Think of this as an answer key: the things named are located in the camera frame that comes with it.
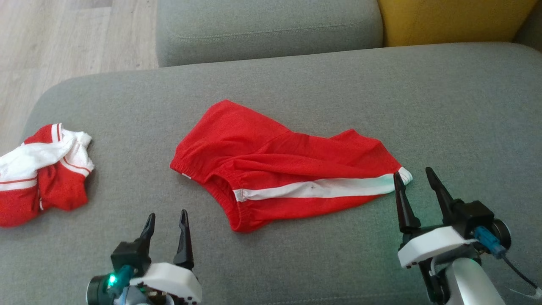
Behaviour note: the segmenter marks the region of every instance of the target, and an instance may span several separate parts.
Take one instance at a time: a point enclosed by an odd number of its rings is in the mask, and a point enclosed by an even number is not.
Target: robotic arm
[[[442,225],[422,227],[414,216],[399,173],[393,180],[399,230],[403,233],[398,258],[404,268],[420,268],[431,302],[438,305],[505,304],[481,267],[483,253],[502,258],[537,290],[534,296],[527,297],[542,298],[542,290],[506,258],[506,251],[512,245],[508,227],[481,202],[453,199],[430,167],[425,172],[437,195]]]
[[[197,305],[202,287],[192,268],[194,259],[188,213],[182,211],[177,254],[170,263],[151,263],[149,248],[155,214],[149,215],[140,237],[121,242],[111,254],[114,272],[95,276],[87,287],[88,305]]]

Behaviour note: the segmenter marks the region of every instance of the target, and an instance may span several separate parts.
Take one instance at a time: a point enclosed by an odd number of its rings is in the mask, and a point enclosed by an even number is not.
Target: yellow cushion
[[[511,41],[537,0],[379,0],[385,45]]]

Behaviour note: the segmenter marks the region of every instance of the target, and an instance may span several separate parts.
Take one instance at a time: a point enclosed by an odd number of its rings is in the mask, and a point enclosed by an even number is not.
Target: black cable
[[[538,289],[538,286],[532,280],[528,279],[525,275],[523,275],[523,273],[521,273],[518,268],[514,267],[514,265],[512,265],[512,263],[508,260],[508,258],[506,258],[506,256],[503,255],[502,260],[504,260],[505,263],[508,264],[508,266],[512,268],[512,270],[514,270],[514,272],[519,275],[519,277],[521,277],[525,282],[529,283],[529,285],[531,285],[535,289]]]

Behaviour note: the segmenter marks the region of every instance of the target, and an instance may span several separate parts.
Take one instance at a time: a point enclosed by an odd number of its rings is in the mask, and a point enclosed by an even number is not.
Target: clothing
[[[362,205],[393,192],[396,171],[412,180],[377,139],[352,129],[329,139],[292,132],[228,100],[181,141],[171,168],[213,195],[236,232]]]
[[[51,207],[70,211],[86,204],[91,139],[50,124],[0,157],[0,227],[22,225]]]

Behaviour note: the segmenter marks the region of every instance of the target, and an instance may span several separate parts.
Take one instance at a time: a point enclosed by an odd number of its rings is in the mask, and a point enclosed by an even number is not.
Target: green led light
[[[117,281],[117,277],[113,274],[109,276],[109,284],[114,284]]]

